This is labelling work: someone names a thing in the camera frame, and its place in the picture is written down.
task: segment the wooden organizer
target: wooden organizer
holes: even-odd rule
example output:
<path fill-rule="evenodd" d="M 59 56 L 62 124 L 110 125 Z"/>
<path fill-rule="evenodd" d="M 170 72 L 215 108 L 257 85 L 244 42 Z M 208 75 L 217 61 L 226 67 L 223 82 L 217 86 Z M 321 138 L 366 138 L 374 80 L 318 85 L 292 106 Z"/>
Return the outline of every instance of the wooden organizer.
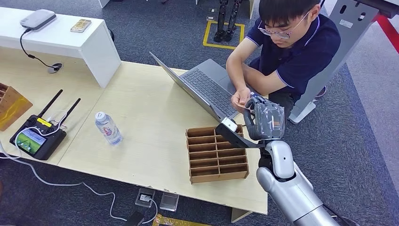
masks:
<path fill-rule="evenodd" d="M 242 125 L 237 131 L 243 136 Z M 233 148 L 215 127 L 186 130 L 190 159 L 191 183 L 247 178 L 249 174 L 247 152 Z"/>
<path fill-rule="evenodd" d="M 0 131 L 5 131 L 30 107 L 29 100 L 11 86 L 0 83 Z"/>

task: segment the black robot leg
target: black robot leg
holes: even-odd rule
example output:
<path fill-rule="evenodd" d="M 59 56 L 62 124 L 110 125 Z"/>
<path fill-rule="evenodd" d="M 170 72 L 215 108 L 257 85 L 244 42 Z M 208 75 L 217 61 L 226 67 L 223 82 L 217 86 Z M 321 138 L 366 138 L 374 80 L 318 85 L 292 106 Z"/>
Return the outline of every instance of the black robot leg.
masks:
<path fill-rule="evenodd" d="M 233 5 L 233 9 L 231 10 L 231 15 L 230 15 L 230 20 L 229 20 L 229 25 L 227 27 L 227 32 L 224 34 L 224 37 L 223 37 L 223 39 L 225 41 L 230 41 L 233 37 L 235 30 L 237 29 L 235 23 L 236 23 L 238 8 L 241 3 L 242 3 L 242 0 L 234 0 L 234 5 Z"/>
<path fill-rule="evenodd" d="M 226 8 L 229 0 L 220 0 L 220 8 L 219 15 L 217 17 L 217 32 L 213 37 L 215 42 L 221 42 L 223 40 L 224 34 L 226 33 L 223 30 L 224 26 L 224 17 L 226 16 Z"/>

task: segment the gray laptop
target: gray laptop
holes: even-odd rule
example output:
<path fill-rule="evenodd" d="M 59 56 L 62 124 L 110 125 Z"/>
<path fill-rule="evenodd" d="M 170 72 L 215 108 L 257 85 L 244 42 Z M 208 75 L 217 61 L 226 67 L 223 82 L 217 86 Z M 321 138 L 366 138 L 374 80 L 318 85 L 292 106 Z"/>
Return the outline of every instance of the gray laptop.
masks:
<path fill-rule="evenodd" d="M 216 120 L 222 121 L 225 117 L 232 119 L 238 114 L 230 101 L 236 89 L 226 70 L 215 61 L 208 59 L 178 76 L 154 54 L 150 54 L 169 76 Z"/>

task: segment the man's hand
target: man's hand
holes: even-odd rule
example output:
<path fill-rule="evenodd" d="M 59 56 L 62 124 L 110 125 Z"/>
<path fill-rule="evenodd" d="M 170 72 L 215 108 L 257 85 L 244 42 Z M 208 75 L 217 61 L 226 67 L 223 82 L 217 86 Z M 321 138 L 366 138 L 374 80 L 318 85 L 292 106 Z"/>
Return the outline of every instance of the man's hand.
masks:
<path fill-rule="evenodd" d="M 245 87 L 243 89 L 237 90 L 236 93 L 231 97 L 231 104 L 233 107 L 243 113 L 244 108 L 242 106 L 245 106 L 249 98 L 251 97 L 251 91 L 248 89 L 248 87 Z"/>

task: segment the red bar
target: red bar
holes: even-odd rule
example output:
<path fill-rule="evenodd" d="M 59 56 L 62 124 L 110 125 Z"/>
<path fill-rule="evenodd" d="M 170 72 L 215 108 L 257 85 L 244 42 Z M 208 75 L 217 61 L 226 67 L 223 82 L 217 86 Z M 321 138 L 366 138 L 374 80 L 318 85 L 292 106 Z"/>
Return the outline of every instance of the red bar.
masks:
<path fill-rule="evenodd" d="M 393 47 L 399 53 L 399 34 L 395 27 L 392 26 L 388 18 L 384 16 L 379 16 L 377 18 L 378 24 L 383 29 L 385 35 L 388 37 L 389 41 L 391 41 Z"/>

